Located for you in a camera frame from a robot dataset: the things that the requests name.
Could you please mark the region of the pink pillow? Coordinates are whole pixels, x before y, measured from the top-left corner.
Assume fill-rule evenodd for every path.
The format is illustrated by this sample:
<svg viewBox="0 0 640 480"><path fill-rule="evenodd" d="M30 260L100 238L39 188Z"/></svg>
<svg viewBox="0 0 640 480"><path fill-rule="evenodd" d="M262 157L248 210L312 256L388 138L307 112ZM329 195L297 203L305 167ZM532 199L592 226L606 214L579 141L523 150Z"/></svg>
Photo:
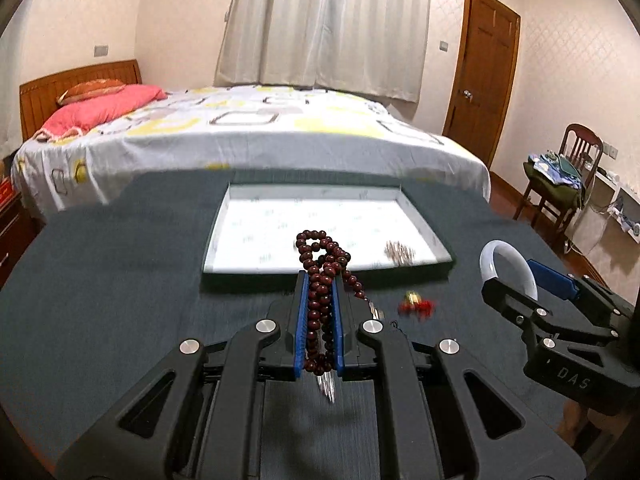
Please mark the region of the pink pillow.
<svg viewBox="0 0 640 480"><path fill-rule="evenodd" d="M54 112L32 136L51 142L84 136L98 125L112 122L153 101L167 98L166 92L150 84L126 84L119 91L65 104Z"/></svg>

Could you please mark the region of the clothes pile on chair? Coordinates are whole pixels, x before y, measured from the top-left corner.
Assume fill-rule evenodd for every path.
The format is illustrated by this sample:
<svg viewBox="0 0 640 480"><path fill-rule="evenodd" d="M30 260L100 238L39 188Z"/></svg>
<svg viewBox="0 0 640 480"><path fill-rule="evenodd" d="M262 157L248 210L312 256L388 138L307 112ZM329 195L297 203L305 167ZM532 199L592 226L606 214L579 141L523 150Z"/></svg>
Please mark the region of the clothes pile on chair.
<svg viewBox="0 0 640 480"><path fill-rule="evenodd" d="M532 166L534 175L542 177L552 188L571 188L576 192L573 203L581 207L586 194L586 186L582 175L576 167L562 154L552 151L544 154L529 154L527 162Z"/></svg>

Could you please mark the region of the dark green tray box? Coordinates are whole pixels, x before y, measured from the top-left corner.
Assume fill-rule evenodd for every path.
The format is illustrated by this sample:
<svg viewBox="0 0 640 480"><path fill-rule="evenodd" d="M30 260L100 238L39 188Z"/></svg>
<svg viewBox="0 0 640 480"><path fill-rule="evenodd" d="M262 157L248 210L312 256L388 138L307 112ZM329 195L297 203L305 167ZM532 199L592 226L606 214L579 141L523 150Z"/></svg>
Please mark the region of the dark green tray box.
<svg viewBox="0 0 640 480"><path fill-rule="evenodd" d="M245 283L282 288L303 269L296 243L305 232L332 237L366 289L440 281L456 264L401 185L232 184L212 224L202 274L228 292Z"/></svg>

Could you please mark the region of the white curtain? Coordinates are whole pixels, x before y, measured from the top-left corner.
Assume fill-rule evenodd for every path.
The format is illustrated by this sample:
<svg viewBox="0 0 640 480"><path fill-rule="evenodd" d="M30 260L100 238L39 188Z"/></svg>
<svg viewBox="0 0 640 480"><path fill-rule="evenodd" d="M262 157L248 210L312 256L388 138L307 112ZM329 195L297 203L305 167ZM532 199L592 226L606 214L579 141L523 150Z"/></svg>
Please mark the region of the white curtain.
<svg viewBox="0 0 640 480"><path fill-rule="evenodd" d="M418 102L431 0L231 0L215 82Z"/></svg>

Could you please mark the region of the wooden chair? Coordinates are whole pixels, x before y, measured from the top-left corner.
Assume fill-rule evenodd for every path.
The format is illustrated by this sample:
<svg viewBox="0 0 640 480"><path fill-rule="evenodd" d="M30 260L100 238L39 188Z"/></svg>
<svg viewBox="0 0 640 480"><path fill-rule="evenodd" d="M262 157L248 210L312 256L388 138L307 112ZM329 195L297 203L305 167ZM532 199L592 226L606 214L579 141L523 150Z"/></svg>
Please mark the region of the wooden chair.
<svg viewBox="0 0 640 480"><path fill-rule="evenodd" d="M554 219L554 235L563 236L578 210L587 203L587 192L596 177L603 155L603 141L588 127L569 124L560 148L542 154L531 154L523 164L527 186L516 207L514 220L526 206L532 206L529 195L539 196L532 219L536 226L544 211Z"/></svg>

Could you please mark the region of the dark grey table cloth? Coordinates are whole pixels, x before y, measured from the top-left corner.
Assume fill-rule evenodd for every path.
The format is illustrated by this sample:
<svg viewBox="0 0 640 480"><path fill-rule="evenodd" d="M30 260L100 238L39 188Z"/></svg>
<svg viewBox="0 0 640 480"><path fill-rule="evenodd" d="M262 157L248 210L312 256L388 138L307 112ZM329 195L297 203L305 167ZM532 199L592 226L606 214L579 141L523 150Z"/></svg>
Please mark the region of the dark grey table cloth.
<svg viewBox="0 0 640 480"><path fill-rule="evenodd" d="M305 232L296 379L298 273L279 289L237 292L202 274L232 184L401 185L456 264L440 281L366 289L332 237ZM437 182L142 174L111 203L51 218L2 288L2 408L59 479L637 478L636 422L593 466L552 429L566 396L525 375L522 332L482 297L478 258L491 240L560 272L529 228ZM426 321L398 314L409 290L434 301Z"/></svg>

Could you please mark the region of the white jade bangle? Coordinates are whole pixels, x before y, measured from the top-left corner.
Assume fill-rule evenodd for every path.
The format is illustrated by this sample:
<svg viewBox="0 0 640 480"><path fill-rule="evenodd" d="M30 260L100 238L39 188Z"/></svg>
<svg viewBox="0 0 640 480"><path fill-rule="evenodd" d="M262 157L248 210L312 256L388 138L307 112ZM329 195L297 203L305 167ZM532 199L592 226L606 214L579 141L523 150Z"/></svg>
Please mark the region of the white jade bangle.
<svg viewBox="0 0 640 480"><path fill-rule="evenodd" d="M480 251L478 266L480 267L482 281L487 283L494 278L498 278L495 256L500 256L506 260L518 274L524 295L530 299L537 300L538 287L532 269L521 253L504 240L491 240Z"/></svg>

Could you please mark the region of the wooden headboard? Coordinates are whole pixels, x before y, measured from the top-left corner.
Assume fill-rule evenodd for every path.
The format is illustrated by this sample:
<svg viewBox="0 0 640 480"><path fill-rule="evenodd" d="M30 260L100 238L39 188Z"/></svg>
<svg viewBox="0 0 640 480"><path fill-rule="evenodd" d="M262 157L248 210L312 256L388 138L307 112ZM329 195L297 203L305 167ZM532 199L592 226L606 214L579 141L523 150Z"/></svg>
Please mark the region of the wooden headboard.
<svg viewBox="0 0 640 480"><path fill-rule="evenodd" d="M95 79L119 79L125 84L141 84L137 60L117 61L77 67L44 76L20 85L22 140L26 142L58 109L58 97L75 84Z"/></svg>

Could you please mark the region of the red cord gold pendant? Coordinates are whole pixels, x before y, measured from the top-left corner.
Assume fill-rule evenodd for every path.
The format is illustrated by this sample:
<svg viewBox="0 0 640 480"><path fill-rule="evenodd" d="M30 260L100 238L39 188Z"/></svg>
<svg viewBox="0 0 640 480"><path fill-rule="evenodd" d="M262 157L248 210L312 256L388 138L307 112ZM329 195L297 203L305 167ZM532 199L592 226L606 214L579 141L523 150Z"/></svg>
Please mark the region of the red cord gold pendant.
<svg viewBox="0 0 640 480"><path fill-rule="evenodd" d="M419 321L426 321L433 315L435 303L423 298L417 292L409 290L402 298L397 311L401 316L414 316Z"/></svg>

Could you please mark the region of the orange brown cushion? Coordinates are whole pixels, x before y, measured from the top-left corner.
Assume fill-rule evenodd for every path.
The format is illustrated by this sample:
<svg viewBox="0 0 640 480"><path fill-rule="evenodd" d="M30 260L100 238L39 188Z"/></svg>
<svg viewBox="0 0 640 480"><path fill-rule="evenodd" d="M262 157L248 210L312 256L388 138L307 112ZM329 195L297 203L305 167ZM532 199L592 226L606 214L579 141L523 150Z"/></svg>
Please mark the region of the orange brown cushion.
<svg viewBox="0 0 640 480"><path fill-rule="evenodd" d="M93 79L65 90L57 99L58 106L94 99L122 91L126 84L119 79Z"/></svg>

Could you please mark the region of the brown wooden door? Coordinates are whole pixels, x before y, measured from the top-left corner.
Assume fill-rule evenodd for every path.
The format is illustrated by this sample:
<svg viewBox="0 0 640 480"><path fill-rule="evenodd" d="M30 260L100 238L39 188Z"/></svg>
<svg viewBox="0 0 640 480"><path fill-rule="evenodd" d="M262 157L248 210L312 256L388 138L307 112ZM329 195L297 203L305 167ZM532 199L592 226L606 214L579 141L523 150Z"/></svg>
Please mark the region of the brown wooden door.
<svg viewBox="0 0 640 480"><path fill-rule="evenodd" d="M489 167L514 83L521 17L499 0L464 0L459 54L442 134Z"/></svg>

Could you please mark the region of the bed with patterned sheet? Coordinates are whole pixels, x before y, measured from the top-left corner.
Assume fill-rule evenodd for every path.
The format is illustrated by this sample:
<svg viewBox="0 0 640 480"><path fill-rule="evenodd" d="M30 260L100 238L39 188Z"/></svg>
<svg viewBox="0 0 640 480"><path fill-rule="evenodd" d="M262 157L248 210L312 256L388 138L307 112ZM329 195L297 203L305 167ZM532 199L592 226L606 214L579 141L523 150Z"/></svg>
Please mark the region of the bed with patterned sheet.
<svg viewBox="0 0 640 480"><path fill-rule="evenodd" d="M108 203L138 174L192 169L360 172L491 190L484 162L460 144L361 96L264 86L166 94L84 136L28 139L11 168L28 210L44 220Z"/></svg>

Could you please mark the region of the wall socket plate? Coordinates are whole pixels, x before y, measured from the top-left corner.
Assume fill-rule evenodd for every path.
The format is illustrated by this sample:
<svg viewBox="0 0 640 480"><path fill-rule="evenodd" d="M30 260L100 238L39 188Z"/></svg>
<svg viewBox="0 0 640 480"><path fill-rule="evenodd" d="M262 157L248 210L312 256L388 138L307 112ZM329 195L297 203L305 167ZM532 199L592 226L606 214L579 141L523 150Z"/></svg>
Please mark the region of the wall socket plate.
<svg viewBox="0 0 640 480"><path fill-rule="evenodd" d="M108 47L107 46L95 46L93 50L93 55L96 58L102 58L102 56L108 55Z"/></svg>

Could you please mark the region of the wooden nightstand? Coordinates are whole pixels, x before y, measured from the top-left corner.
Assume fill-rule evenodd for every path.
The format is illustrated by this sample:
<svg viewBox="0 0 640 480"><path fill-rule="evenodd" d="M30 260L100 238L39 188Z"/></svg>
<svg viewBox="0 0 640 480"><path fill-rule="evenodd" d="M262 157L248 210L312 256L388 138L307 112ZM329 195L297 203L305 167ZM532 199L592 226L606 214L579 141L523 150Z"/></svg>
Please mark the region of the wooden nightstand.
<svg viewBox="0 0 640 480"><path fill-rule="evenodd" d="M32 218L9 178L1 181L0 287L6 284L14 266L39 234L41 223Z"/></svg>

